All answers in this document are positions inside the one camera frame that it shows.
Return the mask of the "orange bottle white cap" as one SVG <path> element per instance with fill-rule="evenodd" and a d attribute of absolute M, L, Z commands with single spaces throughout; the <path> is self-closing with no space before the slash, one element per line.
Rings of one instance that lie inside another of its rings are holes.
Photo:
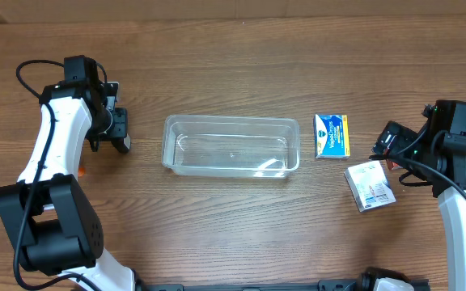
<path fill-rule="evenodd" d="M 78 177 L 82 177 L 85 175 L 85 168 L 84 167 L 79 167 L 78 168 Z"/>

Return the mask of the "blue yellow VapoDrops box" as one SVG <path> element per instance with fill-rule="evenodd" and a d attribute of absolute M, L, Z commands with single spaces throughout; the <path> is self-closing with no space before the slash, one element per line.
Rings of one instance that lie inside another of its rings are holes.
<path fill-rule="evenodd" d="M 347 115 L 314 116 L 316 158 L 348 158 L 350 135 Z"/>

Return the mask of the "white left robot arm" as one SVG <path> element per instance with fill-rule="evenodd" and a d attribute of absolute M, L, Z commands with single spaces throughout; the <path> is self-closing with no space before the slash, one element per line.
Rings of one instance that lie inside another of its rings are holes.
<path fill-rule="evenodd" d="M 116 106 L 119 84 L 83 55 L 59 66 L 64 78 L 35 94 L 41 126 L 32 156 L 16 183 L 0 187 L 16 282 L 26 290 L 63 280 L 85 290 L 144 290 L 139 275 L 105 249 L 99 217 L 78 183 L 84 142 L 92 151 L 102 141 L 130 150 L 127 111 Z"/>

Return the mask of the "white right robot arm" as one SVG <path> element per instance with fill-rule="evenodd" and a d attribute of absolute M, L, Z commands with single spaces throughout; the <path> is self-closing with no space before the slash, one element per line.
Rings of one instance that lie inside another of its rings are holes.
<path fill-rule="evenodd" d="M 440 99 L 422 114 L 419 132 L 388 122 L 371 159 L 394 162 L 432 188 L 446 235 L 448 287 L 466 290 L 466 102 Z"/>

